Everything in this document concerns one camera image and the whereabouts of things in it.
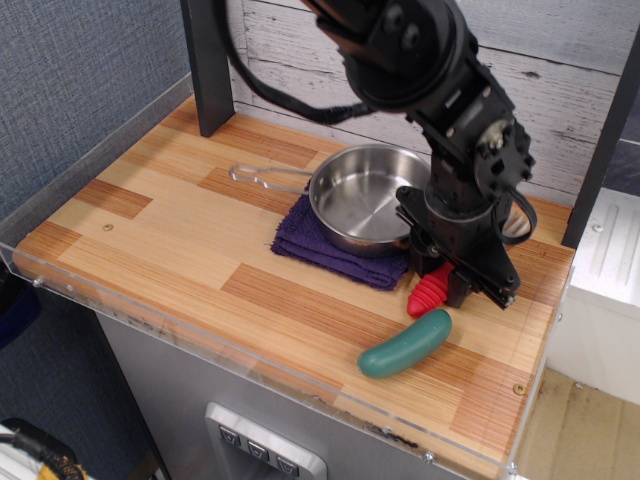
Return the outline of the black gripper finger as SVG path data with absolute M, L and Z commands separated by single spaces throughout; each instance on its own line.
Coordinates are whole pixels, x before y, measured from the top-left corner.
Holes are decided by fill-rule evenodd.
M 472 283 L 466 273 L 453 269 L 448 276 L 448 294 L 446 304 L 451 308 L 460 308 L 472 291 Z
M 418 276 L 425 276 L 443 263 L 437 245 L 424 232 L 411 232 L 409 236 L 411 263 Z

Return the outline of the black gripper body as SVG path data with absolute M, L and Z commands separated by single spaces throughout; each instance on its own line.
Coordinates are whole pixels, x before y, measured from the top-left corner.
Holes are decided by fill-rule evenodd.
M 474 212 L 450 210 L 432 192 L 403 186 L 396 190 L 398 216 L 411 232 L 431 236 L 441 256 L 465 271 L 499 308 L 515 300 L 520 277 L 507 254 L 500 223 L 511 211 L 513 200 L 504 195 Z

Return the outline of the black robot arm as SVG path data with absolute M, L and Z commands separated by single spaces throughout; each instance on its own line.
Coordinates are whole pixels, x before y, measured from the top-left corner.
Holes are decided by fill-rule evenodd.
M 478 58 L 478 43 L 453 1 L 312 1 L 318 28 L 339 48 L 354 93 L 371 109 L 417 123 L 431 149 L 423 187 L 398 189 L 414 265 L 449 261 L 460 306 L 481 292 L 500 307 L 520 285 L 503 228 L 517 187 L 530 179 L 530 136 Z

